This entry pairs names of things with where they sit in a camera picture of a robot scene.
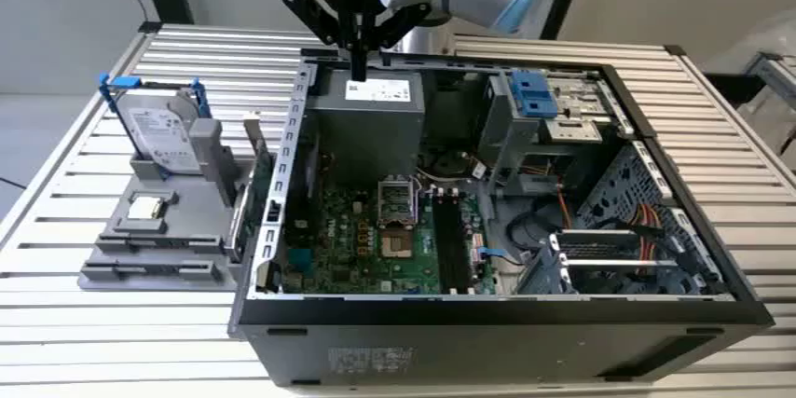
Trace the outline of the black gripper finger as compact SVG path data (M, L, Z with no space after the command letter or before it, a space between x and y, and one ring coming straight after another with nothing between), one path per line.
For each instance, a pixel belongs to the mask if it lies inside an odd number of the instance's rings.
M283 0L310 31L327 44L349 52L351 79L361 80L361 40L357 12L346 0L334 0L333 15L318 0Z
M367 80L367 62L371 51L391 48L410 31L423 22L431 13L429 3L402 7L381 24L375 16L363 16L362 37L359 43L359 81Z

